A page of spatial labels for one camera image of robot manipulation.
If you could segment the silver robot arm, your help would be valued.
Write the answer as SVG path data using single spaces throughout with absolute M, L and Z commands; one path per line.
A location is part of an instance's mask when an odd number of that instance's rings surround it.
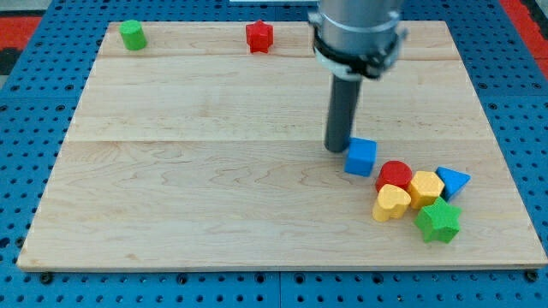
M 337 78 L 376 80 L 399 57 L 403 0 L 319 0 L 308 11 L 317 61 Z

